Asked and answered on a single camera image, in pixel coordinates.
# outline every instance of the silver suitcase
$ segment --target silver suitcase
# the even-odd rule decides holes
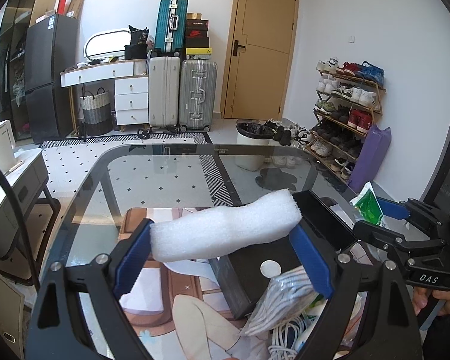
[[[217,64],[210,60],[182,62],[180,81],[180,131],[210,131],[214,115]]]
[[[150,59],[148,119],[151,127],[176,126],[179,111],[180,58]]]

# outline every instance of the blue gripper pad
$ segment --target blue gripper pad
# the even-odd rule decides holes
[[[380,198],[377,198],[377,202],[385,216],[399,220],[408,219],[410,217],[410,213],[402,204]]]
[[[150,244],[150,225],[152,223],[153,221],[150,220],[145,225],[138,237],[135,238],[133,244],[128,248],[120,265],[116,268],[113,294],[117,299],[132,290],[143,265],[147,261],[149,254],[152,252],[152,246]]]
[[[302,226],[295,226],[288,235],[295,254],[307,272],[313,288],[325,298],[330,299],[334,294],[330,278],[330,269],[315,248]]]

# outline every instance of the shoe rack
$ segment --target shoe rack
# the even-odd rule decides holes
[[[348,99],[344,99],[343,97],[338,97],[338,96],[333,96],[332,94],[327,94],[327,93],[323,93],[320,91],[317,91],[317,95],[319,97],[319,100],[321,101],[329,101],[330,99],[337,99],[340,100],[342,102],[342,105],[349,105],[350,109],[353,108],[359,108],[361,110],[365,110],[368,111],[372,117],[372,121],[373,124],[377,124],[377,119],[379,116],[383,115],[383,108],[382,108],[382,99],[386,93],[385,88],[381,87],[380,85],[378,85],[378,83],[376,83],[375,81],[372,80],[368,80],[368,79],[362,79],[359,77],[355,77],[355,76],[349,76],[349,75],[345,75],[345,74],[338,74],[338,73],[331,73],[331,72],[327,72],[327,71],[322,71],[322,70],[318,70],[318,72],[320,73],[321,76],[327,74],[330,77],[333,77],[337,80],[340,80],[341,83],[347,83],[347,84],[356,84],[357,86],[359,86],[360,88],[366,88],[367,90],[371,90],[377,93],[377,102],[375,103],[375,105],[373,107],[366,107],[360,103],[356,103],[353,102],[351,100]],[[346,123],[342,123],[336,119],[333,119],[330,115],[326,115],[320,111],[317,110],[313,110],[313,113],[315,114],[315,117],[318,121],[317,125],[315,127],[317,127],[318,125],[320,125],[320,123],[324,120],[330,120],[331,122],[339,125],[342,128],[346,128],[347,130],[350,130],[351,132],[355,133],[355,135],[357,135],[358,138],[365,138],[367,136],[366,133],[363,133],[361,131],[358,131],[356,128],[353,128],[351,126],[349,126]],[[317,133],[315,133],[315,131],[312,129],[312,134],[313,136],[318,139],[321,140],[322,142],[331,145],[334,148],[334,151],[336,150],[337,152],[340,153],[340,155],[344,158],[347,158],[349,161],[358,161],[358,158],[351,156],[347,151],[340,149],[337,145],[334,145],[333,143],[331,143],[330,141],[320,137]],[[348,184],[348,180],[345,180],[340,172],[335,172],[332,170],[332,162],[335,160],[335,157],[332,155],[329,155],[328,157],[320,157],[319,155],[317,155],[314,151],[312,151],[310,149],[310,147],[313,145],[314,142],[311,142],[310,144],[308,144],[305,149],[307,150],[307,152],[309,152],[313,157],[315,157],[320,163],[322,163],[325,167],[327,167],[332,173],[334,173],[339,180],[341,180],[343,183]]]

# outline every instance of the white circle sticker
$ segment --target white circle sticker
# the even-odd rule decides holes
[[[267,261],[262,262],[260,266],[260,272],[266,278],[274,278],[282,273],[282,267],[277,261],[273,261],[272,259],[268,259]]]

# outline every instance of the laundry basket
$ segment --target laundry basket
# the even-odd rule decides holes
[[[109,92],[103,88],[99,88],[95,95],[90,91],[84,91],[80,99],[87,135],[96,137],[110,132],[113,125]]]

